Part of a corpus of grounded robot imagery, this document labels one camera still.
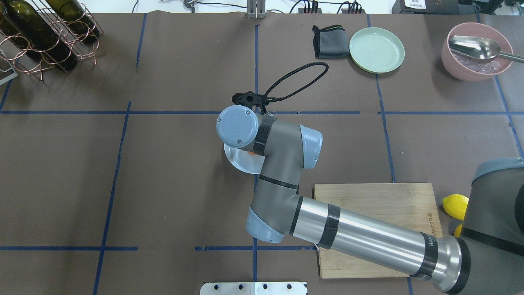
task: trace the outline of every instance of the metal scoop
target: metal scoop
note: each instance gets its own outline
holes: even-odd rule
[[[489,38],[453,36],[448,44],[453,52],[479,62],[490,62],[497,56],[524,64],[524,57],[500,51],[500,44]]]

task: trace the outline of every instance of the blue joint cap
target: blue joint cap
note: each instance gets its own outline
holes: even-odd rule
[[[258,133],[257,115],[245,106],[225,108],[216,119],[216,132],[220,139],[232,148],[243,148]]]
[[[280,243],[282,238],[284,238],[284,234],[274,230],[260,219],[253,209],[251,209],[251,206],[249,207],[249,213],[247,214],[246,229],[254,238],[270,243]]]
[[[482,175],[510,168],[524,168],[524,159],[521,158],[499,158],[480,164],[475,173],[472,183]]]
[[[322,134],[314,129],[300,125],[302,132],[302,150],[304,151],[304,169],[315,168],[322,149]]]

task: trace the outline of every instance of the wooden cutting board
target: wooden cutting board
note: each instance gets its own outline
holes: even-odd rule
[[[431,183],[315,184],[316,200],[442,237]],[[393,278],[407,274],[334,250],[320,249],[320,277]]]

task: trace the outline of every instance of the green glass bottle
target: green glass bottle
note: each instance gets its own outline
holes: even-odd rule
[[[5,19],[4,14],[1,12],[3,10],[4,5],[2,2],[0,2],[0,33],[2,33],[2,35],[5,37],[20,34],[20,32],[8,20]],[[11,41],[11,43],[13,43],[13,45],[15,45],[18,49],[27,49],[27,41],[23,38],[10,38],[9,41]],[[31,49],[27,50],[26,55],[36,62],[40,62],[42,60],[42,54]]]
[[[74,22],[68,24],[68,27],[74,34],[80,36],[80,39],[84,38],[83,36],[88,33],[88,26],[91,28],[91,34],[85,37],[82,42],[90,44],[96,41],[93,34],[96,37],[100,36],[99,30],[85,14],[84,9],[77,0],[46,0],[46,2],[61,19],[66,22]]]
[[[77,65],[77,57],[62,42],[53,29],[24,0],[0,0],[4,4],[4,16],[18,29],[36,50],[45,51],[44,60],[55,63],[55,68],[70,71]]]

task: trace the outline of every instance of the yellow lemon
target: yellow lemon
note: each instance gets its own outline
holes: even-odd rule
[[[451,217],[464,220],[467,202],[469,200],[466,196],[453,194],[442,199],[442,205],[444,206],[444,211],[451,215]]]
[[[462,232],[462,223],[457,226],[457,228],[455,229],[455,233],[453,234],[453,236],[455,236],[455,238],[460,238],[460,233]]]

